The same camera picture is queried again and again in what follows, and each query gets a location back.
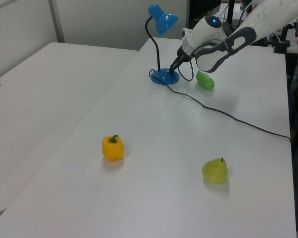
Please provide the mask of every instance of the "lamp shade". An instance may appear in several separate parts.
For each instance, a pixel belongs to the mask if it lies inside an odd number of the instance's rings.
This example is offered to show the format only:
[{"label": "lamp shade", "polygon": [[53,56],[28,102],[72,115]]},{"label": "lamp shade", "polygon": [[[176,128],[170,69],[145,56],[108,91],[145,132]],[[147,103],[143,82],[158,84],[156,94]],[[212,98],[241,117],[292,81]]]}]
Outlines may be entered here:
[{"label": "lamp shade", "polygon": [[148,12],[155,20],[156,30],[160,36],[178,20],[177,16],[165,13],[158,4],[152,4]]}]

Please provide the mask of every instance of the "green vegetable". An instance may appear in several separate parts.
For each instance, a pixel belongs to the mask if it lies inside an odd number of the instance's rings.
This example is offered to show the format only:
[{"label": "green vegetable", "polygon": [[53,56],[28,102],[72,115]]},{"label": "green vegetable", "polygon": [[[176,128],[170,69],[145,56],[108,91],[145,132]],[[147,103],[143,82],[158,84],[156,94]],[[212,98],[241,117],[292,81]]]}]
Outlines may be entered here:
[{"label": "green vegetable", "polygon": [[197,80],[199,84],[205,89],[213,89],[213,87],[215,86],[214,80],[200,71],[197,72]]}]

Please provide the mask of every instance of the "pepper stem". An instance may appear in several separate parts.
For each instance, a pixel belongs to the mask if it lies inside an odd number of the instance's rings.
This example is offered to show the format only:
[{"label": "pepper stem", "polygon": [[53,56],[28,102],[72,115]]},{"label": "pepper stem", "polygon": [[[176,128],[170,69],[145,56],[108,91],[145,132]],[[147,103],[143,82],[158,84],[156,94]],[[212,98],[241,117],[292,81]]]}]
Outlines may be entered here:
[{"label": "pepper stem", "polygon": [[118,135],[114,135],[112,138],[109,139],[110,143],[117,143],[116,137],[118,137]]}]

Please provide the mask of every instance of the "white wall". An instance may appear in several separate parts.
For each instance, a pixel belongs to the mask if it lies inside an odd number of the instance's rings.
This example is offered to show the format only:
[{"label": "white wall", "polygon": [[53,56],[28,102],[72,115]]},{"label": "white wall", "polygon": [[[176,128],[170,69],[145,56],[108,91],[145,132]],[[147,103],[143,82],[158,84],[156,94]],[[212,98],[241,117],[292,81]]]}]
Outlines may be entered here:
[{"label": "white wall", "polygon": [[[179,20],[163,37],[181,39],[189,0],[54,0],[66,43],[139,50],[147,41],[148,7],[157,3]],[[149,23],[154,36],[155,23]]]},{"label": "white wall", "polygon": [[50,42],[57,38],[47,0],[0,8],[0,77]]}]

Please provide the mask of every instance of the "yellow bell pepper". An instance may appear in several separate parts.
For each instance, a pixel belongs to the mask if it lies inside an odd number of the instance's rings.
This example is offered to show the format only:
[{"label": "yellow bell pepper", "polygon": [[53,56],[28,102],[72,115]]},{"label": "yellow bell pepper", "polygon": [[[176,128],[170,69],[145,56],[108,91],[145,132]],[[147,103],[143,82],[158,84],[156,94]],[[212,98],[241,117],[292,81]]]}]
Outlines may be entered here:
[{"label": "yellow bell pepper", "polygon": [[118,135],[106,136],[103,139],[102,152],[109,161],[120,160],[124,155],[124,144]]}]

